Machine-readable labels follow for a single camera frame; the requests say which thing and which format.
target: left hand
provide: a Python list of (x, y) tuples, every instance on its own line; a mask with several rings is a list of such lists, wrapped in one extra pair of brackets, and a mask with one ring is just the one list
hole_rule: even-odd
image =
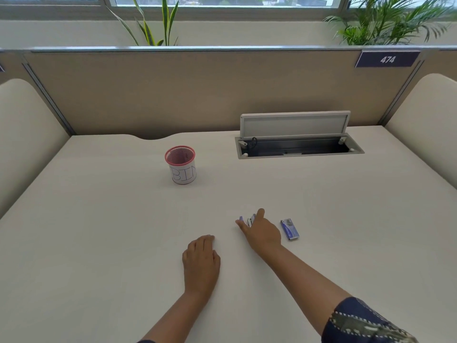
[(192, 241), (182, 254), (184, 293), (208, 301), (219, 277), (221, 258), (213, 250), (214, 236), (201, 236)]

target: red rim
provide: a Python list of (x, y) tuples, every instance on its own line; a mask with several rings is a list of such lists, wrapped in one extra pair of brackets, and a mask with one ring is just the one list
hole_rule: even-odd
[[(176, 148), (187, 148), (187, 149), (192, 150), (192, 159), (190, 159), (189, 161), (185, 162), (184, 164), (173, 164), (172, 162), (169, 162), (167, 160), (167, 154), (170, 151), (172, 151), (173, 149), (176, 149)], [(167, 162), (167, 164), (172, 165), (172, 166), (185, 166), (185, 165), (190, 164), (192, 161), (194, 161), (194, 159), (195, 159), (195, 150), (193, 148), (189, 147), (188, 145), (177, 145), (176, 147), (170, 148), (165, 152), (165, 161)]]

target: right hand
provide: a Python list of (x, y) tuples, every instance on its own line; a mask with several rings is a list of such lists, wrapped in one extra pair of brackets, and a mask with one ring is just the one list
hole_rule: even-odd
[(281, 246), (281, 232), (263, 217), (264, 214), (265, 210), (260, 208), (251, 227), (246, 225), (243, 220), (235, 221), (246, 236), (251, 248), (262, 258), (269, 251)]

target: hand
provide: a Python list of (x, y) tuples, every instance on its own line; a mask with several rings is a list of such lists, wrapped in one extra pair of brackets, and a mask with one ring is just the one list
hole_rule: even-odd
[(182, 254), (184, 293), (206, 303), (219, 277), (221, 258), (213, 250), (214, 236), (201, 236), (192, 241)]
[(281, 246), (281, 232), (279, 232), (275, 225), (263, 217), (264, 214), (265, 210), (260, 208), (257, 211), (254, 223), (250, 228), (243, 220), (235, 221), (246, 236), (251, 248), (254, 249), (261, 258), (265, 258), (268, 252)]

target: number sign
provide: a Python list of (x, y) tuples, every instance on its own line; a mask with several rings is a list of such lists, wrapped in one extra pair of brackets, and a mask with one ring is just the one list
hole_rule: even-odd
[(420, 51), (362, 51), (356, 67), (410, 67)]

